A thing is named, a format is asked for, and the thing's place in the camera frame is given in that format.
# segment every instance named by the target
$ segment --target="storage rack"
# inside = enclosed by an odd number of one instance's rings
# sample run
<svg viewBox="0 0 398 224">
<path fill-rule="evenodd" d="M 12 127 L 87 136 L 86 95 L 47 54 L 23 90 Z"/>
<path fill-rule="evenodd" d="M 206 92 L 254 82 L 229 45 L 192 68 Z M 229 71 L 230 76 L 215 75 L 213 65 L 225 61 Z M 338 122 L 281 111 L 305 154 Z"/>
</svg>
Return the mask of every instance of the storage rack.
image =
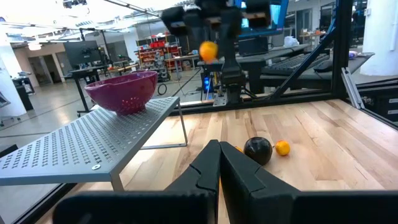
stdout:
<svg viewBox="0 0 398 224">
<path fill-rule="evenodd" d="M 170 80 L 169 71 L 175 70 L 174 63 L 166 63 L 164 59 L 171 57 L 171 55 L 174 57 L 181 56 L 179 47 L 177 45 L 140 49 L 135 52 L 139 57 L 141 69 L 158 72 L 158 82 L 166 82 Z"/>
</svg>

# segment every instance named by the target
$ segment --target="bowl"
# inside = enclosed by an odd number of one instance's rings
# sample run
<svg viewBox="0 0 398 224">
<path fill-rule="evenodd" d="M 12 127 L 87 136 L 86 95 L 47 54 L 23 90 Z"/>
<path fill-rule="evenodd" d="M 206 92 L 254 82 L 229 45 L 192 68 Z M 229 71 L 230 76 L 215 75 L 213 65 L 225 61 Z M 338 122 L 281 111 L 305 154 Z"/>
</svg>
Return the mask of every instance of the bowl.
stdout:
<svg viewBox="0 0 398 224">
<path fill-rule="evenodd" d="M 155 92 L 157 72 L 132 72 L 128 75 L 94 82 L 85 87 L 100 107 L 127 115 L 145 109 Z"/>
</svg>

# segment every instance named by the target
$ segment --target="gray floor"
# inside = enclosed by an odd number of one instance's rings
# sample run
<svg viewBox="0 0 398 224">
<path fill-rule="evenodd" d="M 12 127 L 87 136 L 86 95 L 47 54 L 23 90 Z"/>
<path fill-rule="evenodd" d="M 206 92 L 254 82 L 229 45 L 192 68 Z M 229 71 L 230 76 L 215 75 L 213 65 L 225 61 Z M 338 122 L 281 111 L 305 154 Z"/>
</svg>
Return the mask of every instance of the gray floor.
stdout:
<svg viewBox="0 0 398 224">
<path fill-rule="evenodd" d="M 158 95 L 155 92 L 153 98 L 176 95 L 181 98 L 181 102 L 200 100 L 201 91 L 196 91 L 198 87 L 201 87 L 200 72 L 192 77 L 197 71 L 182 72 L 180 81 L 177 81 L 176 75 L 172 74 L 172 80 L 164 83 L 167 86 L 166 94 Z M 359 71 L 353 74 L 356 83 L 388 78 L 393 77 L 369 77 L 361 75 Z M 25 146 L 31 141 L 77 119 L 76 110 L 83 109 L 73 80 L 69 80 L 67 83 L 36 88 L 35 90 L 36 94 L 30 96 L 35 109 L 21 116 L 21 121 L 6 120 L 4 122 L 5 127 L 0 128 L 1 144 Z M 86 99 L 88 106 L 92 106 L 87 96 Z M 0 216 L 6 223 L 12 223 L 55 186 L 52 184 L 0 187 Z"/>
</svg>

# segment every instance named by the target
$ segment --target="workbench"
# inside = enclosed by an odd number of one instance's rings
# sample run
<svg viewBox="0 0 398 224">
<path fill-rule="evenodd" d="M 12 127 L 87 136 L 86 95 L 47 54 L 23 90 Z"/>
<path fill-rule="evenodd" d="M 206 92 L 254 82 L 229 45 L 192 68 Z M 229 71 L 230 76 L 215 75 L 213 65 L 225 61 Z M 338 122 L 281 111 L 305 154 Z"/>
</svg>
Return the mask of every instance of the workbench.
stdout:
<svg viewBox="0 0 398 224">
<path fill-rule="evenodd" d="M 178 117 L 157 132 L 181 141 Z M 272 145 L 289 142 L 288 156 L 273 153 L 265 170 L 299 190 L 384 190 L 398 188 L 398 132 L 341 100 L 268 106 L 184 116 L 188 147 L 139 151 L 121 173 L 126 190 L 163 190 L 196 158 L 211 139 L 244 147 L 254 136 Z M 158 143 L 154 138 L 148 143 Z M 106 182 L 73 191 L 112 190 Z M 38 224 L 46 223 L 51 215 Z M 220 185 L 218 223 L 229 223 Z"/>
<path fill-rule="evenodd" d="M 240 64 L 242 70 L 248 71 L 249 73 L 250 91 L 256 94 L 264 93 L 264 88 L 261 83 L 260 76 L 261 68 L 267 65 L 267 61 L 276 57 L 302 53 L 304 49 L 308 46 L 308 44 L 301 44 L 295 47 L 275 48 L 274 50 L 270 50 L 267 54 L 252 55 L 247 57 L 237 56 L 236 61 Z M 220 72 L 223 64 L 224 58 L 214 60 L 212 62 L 198 62 L 199 66 L 202 66 L 209 72 Z"/>
<path fill-rule="evenodd" d="M 325 35 L 326 33 L 321 33 L 321 34 L 305 34 L 305 35 L 300 35 L 302 38 L 302 42 L 305 42 L 305 39 L 309 39 L 308 41 L 310 42 L 310 47 L 311 50 L 315 49 L 319 45 L 320 42 L 320 36 Z"/>
<path fill-rule="evenodd" d="M 97 66 L 97 67 L 89 67 L 89 68 L 84 68 L 84 69 L 79 69 L 79 70 L 74 70 L 70 71 L 72 75 L 69 76 L 64 76 L 63 78 L 68 80 L 68 79 L 74 79 L 77 90 L 79 91 L 79 95 L 81 98 L 81 102 L 83 103 L 83 107 L 85 108 L 84 111 L 77 111 L 77 116 L 80 117 L 81 113 L 89 113 L 90 109 L 88 109 L 87 102 L 85 99 L 85 96 L 83 94 L 83 90 L 81 89 L 79 79 L 81 78 L 91 78 L 95 77 L 96 81 L 98 82 L 100 80 L 100 76 L 98 75 L 98 70 L 99 69 L 106 69 L 106 66 Z"/>
<path fill-rule="evenodd" d="M 348 68 L 352 73 L 357 71 L 365 62 L 371 58 L 356 57 L 348 61 Z M 280 86 L 288 77 L 288 75 L 267 75 L 263 73 L 260 76 L 263 86 L 277 87 Z M 304 71 L 294 83 L 294 88 L 311 88 L 311 89 L 329 89 L 331 87 L 332 72 L 317 73 L 313 67 Z"/>
<path fill-rule="evenodd" d="M 181 57 L 165 59 L 165 62 L 175 62 L 174 63 L 175 64 L 175 72 L 177 73 L 177 78 L 180 79 L 181 75 L 178 70 L 177 61 L 188 60 L 188 59 L 192 60 L 193 69 L 195 69 L 195 59 L 199 59 L 199 55 L 186 55 L 186 56 L 181 56 Z"/>
<path fill-rule="evenodd" d="M 108 73 L 119 73 L 119 76 L 122 76 L 122 72 L 126 72 L 126 71 L 131 70 L 132 68 L 136 68 L 136 67 L 138 67 L 138 64 L 125 66 L 125 67 L 122 67 L 122 68 L 110 69 L 110 70 L 107 70 L 107 71 L 105 71 L 105 72 L 103 72 L 103 73 L 104 73 L 104 74 L 105 74 L 106 72 L 108 72 Z"/>
</svg>

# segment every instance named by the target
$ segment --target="ceiling light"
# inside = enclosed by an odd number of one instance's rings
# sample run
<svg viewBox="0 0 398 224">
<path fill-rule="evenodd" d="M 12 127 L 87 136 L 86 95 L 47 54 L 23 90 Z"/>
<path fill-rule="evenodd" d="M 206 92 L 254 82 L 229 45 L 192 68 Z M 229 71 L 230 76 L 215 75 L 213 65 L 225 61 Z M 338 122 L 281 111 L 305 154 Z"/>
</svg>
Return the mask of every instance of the ceiling light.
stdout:
<svg viewBox="0 0 398 224">
<path fill-rule="evenodd" d="M 29 50 L 40 50 L 42 48 L 42 45 L 39 44 L 38 42 L 32 42 L 27 45 L 28 45 Z"/>
</svg>

